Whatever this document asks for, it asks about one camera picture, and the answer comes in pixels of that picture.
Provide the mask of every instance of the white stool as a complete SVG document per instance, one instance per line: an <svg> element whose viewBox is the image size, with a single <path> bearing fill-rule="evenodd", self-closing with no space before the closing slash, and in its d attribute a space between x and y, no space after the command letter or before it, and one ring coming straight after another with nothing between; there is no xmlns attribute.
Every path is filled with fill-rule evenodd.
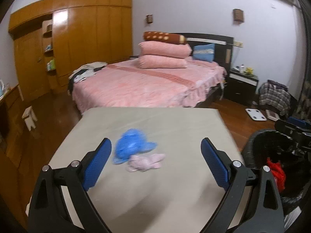
<svg viewBox="0 0 311 233"><path fill-rule="evenodd" d="M31 131L31 128L34 128L34 129L36 128L34 121L38 121L38 119L37 119L37 117L36 117L36 115L32 109L32 106L25 109L25 111L22 115L22 118L24 119L25 124L26 124L29 131Z"/></svg>

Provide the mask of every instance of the black nightstand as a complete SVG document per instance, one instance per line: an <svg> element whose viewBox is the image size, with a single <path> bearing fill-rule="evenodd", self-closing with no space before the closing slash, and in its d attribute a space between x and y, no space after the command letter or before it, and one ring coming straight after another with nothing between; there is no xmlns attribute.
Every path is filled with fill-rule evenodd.
<svg viewBox="0 0 311 233"><path fill-rule="evenodd" d="M228 81L225 87L224 97L236 103L251 106L258 85L258 77L256 75L248 76L230 70L227 78Z"/></svg>

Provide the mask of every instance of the blue plastic bag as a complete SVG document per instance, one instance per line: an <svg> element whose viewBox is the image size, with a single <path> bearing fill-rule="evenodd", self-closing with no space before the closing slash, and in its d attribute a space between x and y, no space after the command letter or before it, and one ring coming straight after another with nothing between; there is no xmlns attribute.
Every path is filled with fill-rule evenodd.
<svg viewBox="0 0 311 233"><path fill-rule="evenodd" d="M114 164L128 161L131 155L153 150L157 143L147 142L146 135L137 129L129 129L117 141L114 151Z"/></svg>

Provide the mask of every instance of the wooden wardrobe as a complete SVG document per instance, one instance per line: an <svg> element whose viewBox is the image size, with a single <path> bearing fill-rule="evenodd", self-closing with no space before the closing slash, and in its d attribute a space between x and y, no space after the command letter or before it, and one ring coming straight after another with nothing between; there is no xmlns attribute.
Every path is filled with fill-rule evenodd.
<svg viewBox="0 0 311 233"><path fill-rule="evenodd" d="M56 70L46 69L45 21L51 20ZM65 91L68 76L81 65L116 63L132 55L132 0L41 0L14 12L15 66L26 101Z"/></svg>

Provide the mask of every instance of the beige table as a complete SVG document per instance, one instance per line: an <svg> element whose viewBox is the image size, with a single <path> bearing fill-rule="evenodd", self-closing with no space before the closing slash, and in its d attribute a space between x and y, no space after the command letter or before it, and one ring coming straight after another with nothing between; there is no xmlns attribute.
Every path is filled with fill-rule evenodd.
<svg viewBox="0 0 311 233"><path fill-rule="evenodd" d="M94 108L84 113L53 156L50 166L60 168L81 160L104 137L114 150L130 128L144 131L158 143L150 153L165 153L161 169L127 172L126 163L108 159L95 187L88 191L94 206L113 233L200 232L224 195L200 150L204 137L232 160L242 160L229 131L214 109ZM68 191L64 197L73 222L82 227ZM232 226L239 222L244 196Z"/></svg>

